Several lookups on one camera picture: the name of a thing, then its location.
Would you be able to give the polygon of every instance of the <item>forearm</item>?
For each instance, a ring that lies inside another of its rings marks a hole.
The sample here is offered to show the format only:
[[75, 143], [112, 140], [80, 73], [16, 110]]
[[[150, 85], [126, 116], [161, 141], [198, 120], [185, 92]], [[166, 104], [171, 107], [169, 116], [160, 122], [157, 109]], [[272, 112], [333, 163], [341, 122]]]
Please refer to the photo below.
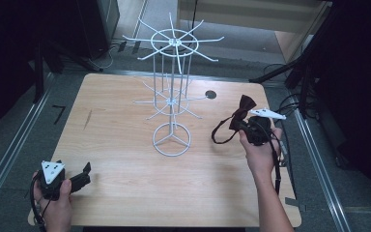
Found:
[[272, 185], [271, 177], [255, 178], [261, 231], [294, 231]]

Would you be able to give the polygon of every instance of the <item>light wood surface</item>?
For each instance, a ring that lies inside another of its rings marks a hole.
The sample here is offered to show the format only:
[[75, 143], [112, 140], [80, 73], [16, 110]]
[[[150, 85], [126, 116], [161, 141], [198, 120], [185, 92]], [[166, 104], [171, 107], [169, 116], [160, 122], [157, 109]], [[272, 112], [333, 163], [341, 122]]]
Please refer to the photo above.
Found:
[[[211, 133], [219, 121], [239, 107], [241, 95], [268, 107], [264, 89], [252, 83], [193, 80], [187, 96], [214, 100], [189, 101], [188, 112], [176, 117], [191, 133], [190, 148], [166, 157], [153, 146], [155, 129], [168, 122], [150, 101], [153, 79], [139, 76], [88, 74], [80, 88], [52, 160], [62, 160], [67, 177], [89, 161], [92, 183], [74, 193], [73, 225], [92, 226], [258, 226], [253, 178], [239, 137], [214, 144]], [[217, 140], [232, 131], [225, 124]], [[286, 168], [281, 168], [280, 199], [294, 226], [301, 223]]]

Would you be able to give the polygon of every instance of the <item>hand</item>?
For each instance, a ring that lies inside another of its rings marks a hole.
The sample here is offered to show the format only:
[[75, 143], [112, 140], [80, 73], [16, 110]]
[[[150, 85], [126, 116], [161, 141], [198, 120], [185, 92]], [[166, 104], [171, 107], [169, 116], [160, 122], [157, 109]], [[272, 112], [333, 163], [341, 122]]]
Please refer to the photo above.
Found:
[[[280, 139], [282, 129], [272, 129], [273, 134]], [[271, 181], [271, 173], [273, 170], [272, 148], [269, 143], [261, 146], [254, 146], [248, 142], [246, 134], [243, 130], [239, 131], [240, 142], [245, 148], [246, 159], [248, 161], [249, 169], [254, 176], [256, 183]], [[276, 139], [272, 140], [273, 147], [277, 154], [280, 154], [279, 144]]]
[[34, 185], [34, 198], [41, 204], [41, 211], [47, 204], [43, 218], [46, 222], [46, 231], [70, 231], [71, 230], [71, 180], [63, 181], [60, 187], [60, 195], [57, 201], [50, 201], [43, 198], [38, 182]]

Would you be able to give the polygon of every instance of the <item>person's left hand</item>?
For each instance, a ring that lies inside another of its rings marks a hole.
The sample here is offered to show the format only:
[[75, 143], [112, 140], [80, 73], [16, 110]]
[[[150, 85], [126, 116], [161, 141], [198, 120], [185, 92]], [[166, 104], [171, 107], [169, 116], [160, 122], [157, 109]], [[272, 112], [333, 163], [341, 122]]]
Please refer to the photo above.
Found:
[[64, 180], [60, 187], [59, 199], [50, 201], [43, 198], [38, 182], [34, 185], [34, 198], [41, 205], [46, 222], [46, 231], [70, 231], [71, 230], [71, 180]]

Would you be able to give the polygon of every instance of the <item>display stand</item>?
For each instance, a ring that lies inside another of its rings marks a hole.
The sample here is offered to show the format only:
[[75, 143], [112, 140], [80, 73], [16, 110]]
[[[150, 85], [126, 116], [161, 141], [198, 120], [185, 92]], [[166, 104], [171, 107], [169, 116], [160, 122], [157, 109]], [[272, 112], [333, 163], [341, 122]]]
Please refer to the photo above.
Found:
[[[176, 157], [183, 154], [186, 150], [188, 150], [191, 144], [191, 135], [188, 129], [177, 122], [177, 115], [180, 115], [184, 112], [188, 112], [189, 114], [195, 116], [196, 118], [201, 118], [200, 116], [194, 114], [188, 109], [190, 101], [196, 100], [203, 100], [208, 98], [209, 96], [204, 96], [201, 98], [191, 99], [187, 95], [187, 89], [190, 85], [191, 81], [189, 81], [189, 71], [191, 68], [191, 57], [192, 55], [198, 54], [205, 59], [217, 62], [218, 60], [212, 59], [201, 52], [198, 52], [197, 49], [200, 43], [209, 43], [209, 42], [218, 42], [221, 41], [224, 37], [215, 39], [215, 40], [202, 40], [199, 41], [197, 38], [194, 37], [193, 31], [195, 31], [203, 21], [201, 21], [196, 27], [192, 28], [189, 31], [183, 31], [179, 29], [175, 29], [173, 26], [173, 21], [170, 17], [170, 29], [164, 30], [156, 30], [155, 28], [151, 27], [150, 25], [146, 24], [140, 18], [138, 19], [140, 23], [149, 29], [153, 30], [155, 33], [149, 40], [145, 39], [134, 39], [128, 38], [123, 36], [129, 41], [133, 42], [150, 42], [154, 52], [145, 56], [138, 58], [139, 60], [146, 60], [150, 57], [153, 57], [153, 78], [154, 78], [154, 85], [149, 86], [146, 83], [144, 85], [151, 89], [154, 92], [154, 97], [152, 101], [135, 101], [136, 103], [152, 103], [155, 107], [157, 113], [149, 117], [148, 119], [152, 119], [158, 114], [163, 114], [168, 116], [169, 121], [168, 123], [160, 125], [153, 134], [153, 145], [155, 148], [165, 156], [168, 157]], [[156, 55], [161, 55], [161, 87], [157, 87], [157, 72], [156, 72]], [[171, 76], [168, 73], [164, 73], [164, 62], [165, 58], [171, 58]], [[187, 71], [185, 75], [185, 66], [186, 66], [186, 58], [187, 61]], [[180, 87], [175, 88], [175, 76], [176, 76], [176, 67], [179, 73], [180, 78]], [[183, 136], [178, 136], [179, 130], [182, 130]], [[164, 143], [176, 143], [182, 146], [179, 151], [173, 152], [170, 149], [170, 152], [164, 151], [161, 147]]]

